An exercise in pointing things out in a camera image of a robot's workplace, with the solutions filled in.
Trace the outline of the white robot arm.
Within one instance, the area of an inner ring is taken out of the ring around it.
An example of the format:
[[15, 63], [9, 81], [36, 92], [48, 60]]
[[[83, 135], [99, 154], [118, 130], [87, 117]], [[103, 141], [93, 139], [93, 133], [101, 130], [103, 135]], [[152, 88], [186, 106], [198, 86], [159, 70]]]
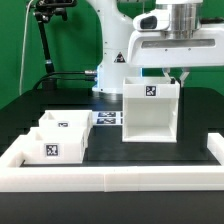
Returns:
[[224, 66], [224, 21], [202, 19], [203, 0], [156, 0], [153, 10], [130, 18], [119, 2], [87, 0], [102, 29], [103, 58], [92, 88], [99, 97], [122, 97], [123, 80], [138, 77], [143, 68], [160, 68], [168, 75], [180, 68], [184, 80], [191, 67]]

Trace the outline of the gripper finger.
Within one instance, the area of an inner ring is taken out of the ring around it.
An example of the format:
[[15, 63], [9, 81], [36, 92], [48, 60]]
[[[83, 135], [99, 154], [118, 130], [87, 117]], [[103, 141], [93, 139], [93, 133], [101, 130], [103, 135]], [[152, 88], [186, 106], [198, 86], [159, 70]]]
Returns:
[[171, 79], [171, 77], [170, 77], [170, 68], [162, 68], [162, 72], [163, 72], [163, 75], [164, 75], [167, 79]]
[[188, 75], [190, 74], [190, 68], [188, 67], [185, 67], [185, 68], [182, 68], [182, 73], [180, 75], [180, 83], [181, 84], [184, 84], [186, 78], [188, 77]]

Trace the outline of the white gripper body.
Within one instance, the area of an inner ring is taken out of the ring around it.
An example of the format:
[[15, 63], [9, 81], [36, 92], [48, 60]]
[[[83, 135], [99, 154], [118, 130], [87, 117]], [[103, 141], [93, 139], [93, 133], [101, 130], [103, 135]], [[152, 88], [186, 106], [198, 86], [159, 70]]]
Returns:
[[224, 65], [224, 25], [203, 25], [190, 39], [165, 39], [161, 32], [134, 31], [127, 63], [141, 68]]

